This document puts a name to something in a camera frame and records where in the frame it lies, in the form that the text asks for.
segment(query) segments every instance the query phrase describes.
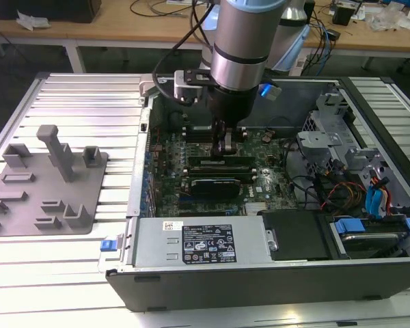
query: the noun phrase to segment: screw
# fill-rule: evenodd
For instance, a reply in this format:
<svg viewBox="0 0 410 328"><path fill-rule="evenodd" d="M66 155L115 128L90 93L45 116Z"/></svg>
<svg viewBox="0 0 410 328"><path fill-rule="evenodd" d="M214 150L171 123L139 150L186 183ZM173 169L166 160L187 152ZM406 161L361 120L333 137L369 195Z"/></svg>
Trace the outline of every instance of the screw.
<svg viewBox="0 0 410 328"><path fill-rule="evenodd" d="M269 249L271 251L277 251L278 250L278 245L276 244L275 241L268 241L267 243L269 244Z"/></svg>

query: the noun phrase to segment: gray base plate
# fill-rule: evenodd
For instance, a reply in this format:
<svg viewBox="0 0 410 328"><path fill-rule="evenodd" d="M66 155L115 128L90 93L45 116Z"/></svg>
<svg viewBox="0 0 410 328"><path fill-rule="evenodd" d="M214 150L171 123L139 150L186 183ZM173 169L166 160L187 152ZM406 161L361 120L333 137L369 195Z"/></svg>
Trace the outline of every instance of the gray base plate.
<svg viewBox="0 0 410 328"><path fill-rule="evenodd" d="M107 166L108 154L101 153L102 163L98 167L86 168L81 154L73 154L74 180L66 183L56 167L53 167L48 154L32 154L24 158L26 168L11 169L6 165L0 175L0 193L27 194L23 200L4 200L8 207L5 213L0 213L0 236L35 236L57 234L88 234L92 230L94 215L100 188ZM4 183L6 175L32 173L35 178L31 182ZM64 211L49 211L42 208L44 201L61 200L64 206L69 204L77 213L83 205L90 215L79 227L71 228L64 219ZM43 223L48 217L56 217L55 224L48 224L39 229L35 223Z"/></svg>

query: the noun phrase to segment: blue cable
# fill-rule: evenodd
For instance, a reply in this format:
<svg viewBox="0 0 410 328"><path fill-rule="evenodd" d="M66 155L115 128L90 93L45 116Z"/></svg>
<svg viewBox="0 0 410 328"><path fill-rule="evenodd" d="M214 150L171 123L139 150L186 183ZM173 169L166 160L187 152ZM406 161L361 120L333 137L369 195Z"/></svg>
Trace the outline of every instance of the blue cable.
<svg viewBox="0 0 410 328"><path fill-rule="evenodd" d="M323 62L322 62L322 64L320 65L320 68L319 68L318 72L317 72L316 75L315 75L316 77L320 74L320 72L322 72L323 68L325 67L325 64L327 63L327 60L328 60L328 52L329 52L329 37L328 37L328 32L327 32L327 30L326 30L323 26L320 26L320 25L318 25L318 26L319 26L320 29L323 30L323 33L325 34L325 45L326 45L327 53L325 54L325 56L323 57L323 59L321 59L321 60L323 60Z"/></svg>

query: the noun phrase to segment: black box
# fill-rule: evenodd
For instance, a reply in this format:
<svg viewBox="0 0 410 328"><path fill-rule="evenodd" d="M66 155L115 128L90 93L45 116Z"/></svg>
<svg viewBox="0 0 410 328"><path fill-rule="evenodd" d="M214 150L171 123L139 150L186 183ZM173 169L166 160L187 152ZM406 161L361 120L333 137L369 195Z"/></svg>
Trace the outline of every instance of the black box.
<svg viewBox="0 0 410 328"><path fill-rule="evenodd" d="M91 23L102 0L0 0L0 19L16 19L18 13L50 21Z"/></svg>
<svg viewBox="0 0 410 328"><path fill-rule="evenodd" d="M354 12L355 8L338 5L334 12L333 24L348 26Z"/></svg>

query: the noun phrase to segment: wooden desk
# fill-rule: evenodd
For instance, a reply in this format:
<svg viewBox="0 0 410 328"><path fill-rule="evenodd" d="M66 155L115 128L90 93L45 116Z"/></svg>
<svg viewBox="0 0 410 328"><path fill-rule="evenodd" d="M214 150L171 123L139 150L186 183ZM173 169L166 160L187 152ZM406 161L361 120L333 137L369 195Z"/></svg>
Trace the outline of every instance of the wooden desk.
<svg viewBox="0 0 410 328"><path fill-rule="evenodd" d="M134 9L151 14L147 1L140 1ZM318 0L319 6L328 0ZM16 44L52 44L66 47L75 72L85 72L79 46L114 46L121 48L170 48L189 30L186 18L146 18L129 10L132 0L102 0L98 16L91 24L51 22L50 29L27 31L13 20L0 20L0 30ZM179 5L160 5L161 11L172 11ZM359 55L372 57L410 57L410 31L373 32L365 22L357 21L344 27L331 25L331 16L318 13L327 28L341 33L333 53L337 55ZM318 36L312 31L308 36L299 61L306 58L318 46ZM6 41L0 36L0 43ZM201 49L193 38L187 40L182 49Z"/></svg>
<svg viewBox="0 0 410 328"><path fill-rule="evenodd" d="M363 64L367 68L374 57L410 58L410 30L400 28L396 31L372 31L368 24L362 20L351 19L348 26L333 25L332 16L326 14L327 8L323 5L330 3L328 0L316 0L316 14L327 29L340 32L340 38L334 47L334 55L363 56L367 60ZM303 65L319 44L319 36L311 30L304 43L295 64L290 70L290 75L299 76Z"/></svg>

